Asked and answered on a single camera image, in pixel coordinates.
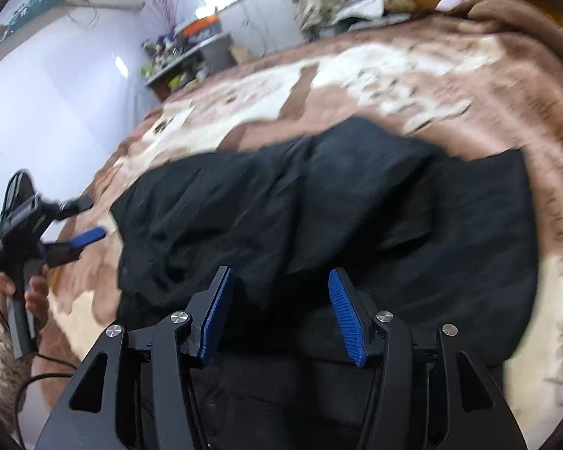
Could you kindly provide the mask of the person's left hand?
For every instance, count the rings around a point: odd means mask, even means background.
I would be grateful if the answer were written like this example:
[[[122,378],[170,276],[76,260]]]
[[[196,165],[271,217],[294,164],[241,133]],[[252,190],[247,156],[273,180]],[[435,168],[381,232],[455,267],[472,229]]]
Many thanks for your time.
[[[34,275],[29,281],[29,291],[25,294],[25,308],[37,320],[39,328],[47,324],[48,318],[48,267],[44,265],[40,274]],[[11,278],[4,272],[0,272],[0,310],[7,315],[7,298],[14,295],[15,285]]]

